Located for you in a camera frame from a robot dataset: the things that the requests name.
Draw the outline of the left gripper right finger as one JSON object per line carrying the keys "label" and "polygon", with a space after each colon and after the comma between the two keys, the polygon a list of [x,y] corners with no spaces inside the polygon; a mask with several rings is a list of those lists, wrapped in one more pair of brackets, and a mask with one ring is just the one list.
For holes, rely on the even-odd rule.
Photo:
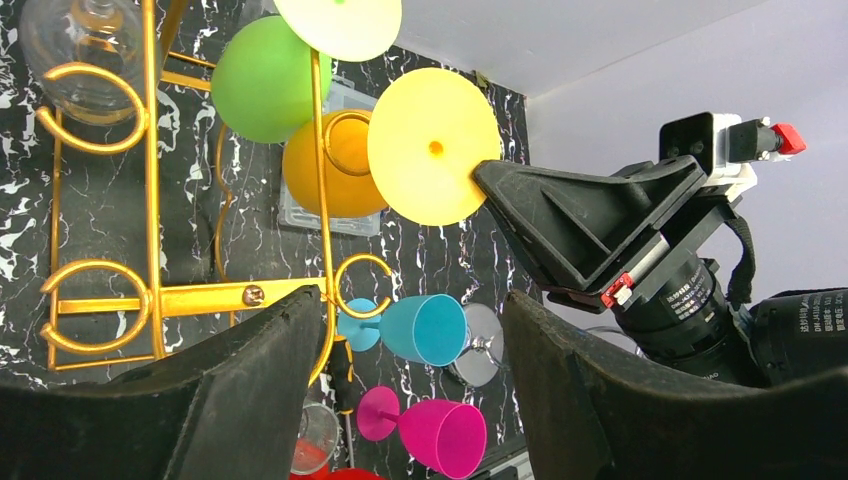
{"label": "left gripper right finger", "polygon": [[843,479],[847,371],[770,389],[637,357],[521,291],[502,314],[538,479]]}

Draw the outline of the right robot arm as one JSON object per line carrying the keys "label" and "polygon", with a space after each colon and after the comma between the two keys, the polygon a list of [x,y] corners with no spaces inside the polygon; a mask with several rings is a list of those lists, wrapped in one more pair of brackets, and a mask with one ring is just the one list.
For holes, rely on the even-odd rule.
{"label": "right robot arm", "polygon": [[847,363],[846,289],[753,304],[750,230],[693,157],[611,176],[484,161],[472,177],[549,301],[612,312],[657,363],[753,387]]}

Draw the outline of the magenta plastic wine glass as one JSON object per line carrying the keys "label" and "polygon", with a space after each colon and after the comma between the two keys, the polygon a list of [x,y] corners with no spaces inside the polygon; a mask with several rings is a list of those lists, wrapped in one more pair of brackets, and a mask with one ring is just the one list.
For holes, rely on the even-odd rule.
{"label": "magenta plastic wine glass", "polygon": [[416,461],[450,479],[472,476],[487,448],[487,423],[477,407],[427,399],[402,410],[396,393],[385,386],[372,388],[362,397],[356,426],[372,442],[397,431]]}

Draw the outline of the red plastic wine glass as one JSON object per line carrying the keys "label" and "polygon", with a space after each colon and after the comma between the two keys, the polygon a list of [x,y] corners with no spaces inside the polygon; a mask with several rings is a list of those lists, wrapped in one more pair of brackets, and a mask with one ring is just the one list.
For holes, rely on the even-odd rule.
{"label": "red plastic wine glass", "polygon": [[341,468],[331,471],[327,465],[310,474],[289,475],[290,480],[385,480],[371,471],[361,468]]}

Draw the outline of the green plastic wine glass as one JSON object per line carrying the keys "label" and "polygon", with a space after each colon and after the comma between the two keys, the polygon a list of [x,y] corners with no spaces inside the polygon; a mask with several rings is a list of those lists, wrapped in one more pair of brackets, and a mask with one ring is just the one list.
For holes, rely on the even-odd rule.
{"label": "green plastic wine glass", "polygon": [[255,143],[281,143],[313,117],[311,58],[319,54],[320,96],[328,94],[332,62],[364,62],[396,40],[399,1],[277,1],[273,15],[241,28],[211,79],[223,122]]}

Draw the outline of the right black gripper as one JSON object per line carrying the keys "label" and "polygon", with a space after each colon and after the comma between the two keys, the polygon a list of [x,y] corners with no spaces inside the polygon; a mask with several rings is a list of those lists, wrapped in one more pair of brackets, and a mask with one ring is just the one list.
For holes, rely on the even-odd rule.
{"label": "right black gripper", "polygon": [[484,161],[472,178],[525,270],[551,301],[630,312],[672,295],[701,309],[715,277],[698,258],[731,217],[725,187],[690,155],[601,176]]}

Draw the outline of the orange plastic wine glass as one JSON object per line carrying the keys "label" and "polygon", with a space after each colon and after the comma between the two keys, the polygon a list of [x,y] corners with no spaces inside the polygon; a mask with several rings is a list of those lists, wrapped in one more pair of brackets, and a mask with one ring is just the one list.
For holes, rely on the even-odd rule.
{"label": "orange plastic wine glass", "polygon": [[370,112],[342,110],[322,122],[331,149],[327,209],[336,218],[391,208],[421,225],[455,224],[485,200],[473,170],[501,158],[488,99],[471,81],[441,68],[403,74]]}

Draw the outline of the gold wire glass rack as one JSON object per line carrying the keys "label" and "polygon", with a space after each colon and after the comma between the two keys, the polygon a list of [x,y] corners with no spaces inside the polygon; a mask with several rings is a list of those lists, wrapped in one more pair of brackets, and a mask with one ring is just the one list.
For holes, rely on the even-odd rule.
{"label": "gold wire glass rack", "polygon": [[144,232],[141,242],[148,268],[141,277],[130,267],[101,256],[62,263],[61,194],[54,191],[51,203],[50,274],[42,292],[50,301],[49,319],[41,329],[46,345],[46,370],[61,372],[123,365],[123,348],[143,332],[151,336],[149,359],[166,357],[164,322],[169,317],[241,311],[269,306],[274,300],[302,286],[317,286],[327,306],[328,325],[335,328],[341,311],[349,312],[340,292],[343,267],[327,265],[320,277],[235,282],[227,277],[221,258],[221,236],[228,211],[199,209],[194,227],[181,227],[164,203],[170,186],[161,176],[158,144],[158,86],[180,85],[211,94],[211,82],[165,69],[172,43],[186,10],[173,1],[161,25],[155,24],[155,3],[138,1],[143,22],[144,94],[139,95],[117,75],[90,64],[70,62],[46,72],[47,80],[87,74],[109,81],[132,102],[135,116],[111,126],[89,125],[63,113],[49,98],[40,107],[38,121],[51,134],[54,150],[77,150],[92,155],[115,156],[145,147]]}

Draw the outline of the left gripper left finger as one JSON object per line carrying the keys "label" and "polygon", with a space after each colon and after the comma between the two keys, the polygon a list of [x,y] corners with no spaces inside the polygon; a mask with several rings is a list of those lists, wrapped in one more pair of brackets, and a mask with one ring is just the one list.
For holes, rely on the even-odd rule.
{"label": "left gripper left finger", "polygon": [[305,286],[107,383],[1,389],[5,479],[285,479],[323,331]]}

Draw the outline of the blue plastic wine glass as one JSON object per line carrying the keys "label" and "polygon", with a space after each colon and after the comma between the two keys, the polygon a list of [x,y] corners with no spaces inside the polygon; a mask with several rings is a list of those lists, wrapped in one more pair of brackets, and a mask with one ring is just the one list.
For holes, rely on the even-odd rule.
{"label": "blue plastic wine glass", "polygon": [[466,346],[468,322],[463,306],[447,294],[401,299],[380,314],[365,319],[338,313],[337,334],[355,352],[381,342],[404,360],[444,367]]}

